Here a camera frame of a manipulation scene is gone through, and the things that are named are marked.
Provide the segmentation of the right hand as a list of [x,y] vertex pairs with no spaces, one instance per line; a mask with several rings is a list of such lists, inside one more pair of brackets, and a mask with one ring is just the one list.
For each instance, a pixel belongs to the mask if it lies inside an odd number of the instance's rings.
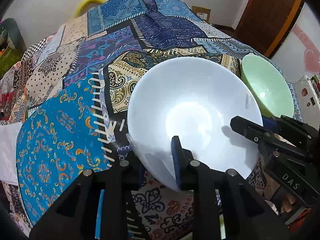
[[[264,196],[266,200],[271,201],[272,197],[279,192],[281,189],[281,185],[278,184],[275,180],[269,179],[267,180],[267,184],[264,189]],[[289,213],[292,211],[293,204],[296,202],[296,199],[291,194],[287,193],[284,190],[284,193],[281,193],[281,206],[280,213]]]

